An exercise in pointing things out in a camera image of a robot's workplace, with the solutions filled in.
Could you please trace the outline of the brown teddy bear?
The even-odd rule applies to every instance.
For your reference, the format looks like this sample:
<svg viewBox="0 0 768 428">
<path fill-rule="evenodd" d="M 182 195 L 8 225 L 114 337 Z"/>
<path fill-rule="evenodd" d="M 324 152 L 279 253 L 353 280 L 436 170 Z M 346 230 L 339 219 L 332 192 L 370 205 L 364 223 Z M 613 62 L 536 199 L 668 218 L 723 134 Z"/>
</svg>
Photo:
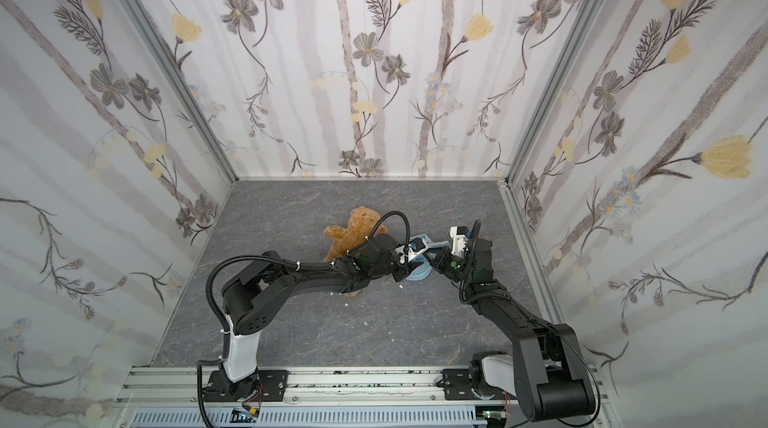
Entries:
<svg viewBox="0 0 768 428">
<path fill-rule="evenodd" d="M 350 212 L 347 227 L 338 225 L 326 227 L 323 234 L 332 240 L 332 244 L 323 261 L 329 263 L 345 255 L 348 250 L 357 245 L 364 244 L 380 218 L 381 215 L 375 210 L 360 206 Z"/>
</svg>

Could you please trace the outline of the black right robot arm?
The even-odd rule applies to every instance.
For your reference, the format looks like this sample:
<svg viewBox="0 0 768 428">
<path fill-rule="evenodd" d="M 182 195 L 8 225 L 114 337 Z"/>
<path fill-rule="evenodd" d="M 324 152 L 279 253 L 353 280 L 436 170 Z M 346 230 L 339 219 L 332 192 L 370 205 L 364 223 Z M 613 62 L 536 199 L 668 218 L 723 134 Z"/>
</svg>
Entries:
<svg viewBox="0 0 768 428">
<path fill-rule="evenodd" d="M 481 357 L 485 385 L 514 396 L 530 422 L 557 420 L 572 427 L 574 417 L 593 422 L 600 412 L 599 388 L 567 324 L 554 325 L 516 301 L 495 277 L 491 242 L 478 239 L 455 255 L 439 248 L 435 269 L 456 283 L 459 301 L 490 320 L 511 342 L 511 360 Z"/>
</svg>

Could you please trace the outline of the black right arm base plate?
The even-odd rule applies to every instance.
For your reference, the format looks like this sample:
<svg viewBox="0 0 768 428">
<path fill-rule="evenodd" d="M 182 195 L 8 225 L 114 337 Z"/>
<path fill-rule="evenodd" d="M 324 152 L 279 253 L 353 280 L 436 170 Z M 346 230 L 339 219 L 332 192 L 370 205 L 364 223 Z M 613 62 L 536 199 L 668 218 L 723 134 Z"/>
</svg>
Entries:
<svg viewBox="0 0 768 428">
<path fill-rule="evenodd" d="M 447 401 L 516 401 L 514 395 L 496 387 L 481 384 L 467 368 L 446 368 L 435 386 Z"/>
</svg>

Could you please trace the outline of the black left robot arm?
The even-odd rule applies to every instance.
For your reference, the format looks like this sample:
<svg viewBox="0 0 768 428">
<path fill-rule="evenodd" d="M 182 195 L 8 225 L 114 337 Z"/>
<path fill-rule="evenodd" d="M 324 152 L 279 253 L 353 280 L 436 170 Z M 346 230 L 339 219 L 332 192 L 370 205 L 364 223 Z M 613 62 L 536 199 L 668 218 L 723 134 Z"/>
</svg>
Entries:
<svg viewBox="0 0 768 428">
<path fill-rule="evenodd" d="M 213 296 L 213 281 L 206 286 L 209 306 L 222 325 L 225 377 L 238 383 L 257 372 L 260 332 L 289 298 L 319 292 L 352 293 L 385 276 L 400 281 L 409 276 L 412 258 L 410 243 L 400 244 L 389 235 L 378 234 L 325 263 L 289 261 L 273 252 L 220 263 L 219 270 L 239 262 L 247 264 L 222 287 L 221 304 Z"/>
</svg>

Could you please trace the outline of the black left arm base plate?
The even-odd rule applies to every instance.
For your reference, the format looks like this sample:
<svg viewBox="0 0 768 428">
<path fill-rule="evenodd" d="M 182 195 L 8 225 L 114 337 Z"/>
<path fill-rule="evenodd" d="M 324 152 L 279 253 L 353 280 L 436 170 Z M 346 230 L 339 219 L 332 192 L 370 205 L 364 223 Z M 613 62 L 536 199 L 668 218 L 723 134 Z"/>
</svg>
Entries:
<svg viewBox="0 0 768 428">
<path fill-rule="evenodd" d="M 231 381 L 223 368 L 216 369 L 203 376 L 202 397 L 206 402 L 281 402 L 288 375 L 287 370 L 257 370 L 239 381 Z"/>
</svg>

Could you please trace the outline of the light blue teddy hoodie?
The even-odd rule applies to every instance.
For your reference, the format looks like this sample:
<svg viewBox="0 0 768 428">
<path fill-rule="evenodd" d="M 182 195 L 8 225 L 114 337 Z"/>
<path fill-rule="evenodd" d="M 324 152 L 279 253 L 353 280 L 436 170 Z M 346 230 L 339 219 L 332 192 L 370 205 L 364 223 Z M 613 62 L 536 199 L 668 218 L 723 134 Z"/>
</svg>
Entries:
<svg viewBox="0 0 768 428">
<path fill-rule="evenodd" d="M 436 259 L 436 250 L 447 248 L 449 243 L 447 241 L 435 242 L 427 234 L 419 234 L 414 237 L 423 238 L 427 243 L 428 249 L 414 261 L 408 263 L 410 272 L 406 277 L 406 280 L 422 281 L 426 279 L 433 270 L 431 262 Z"/>
</svg>

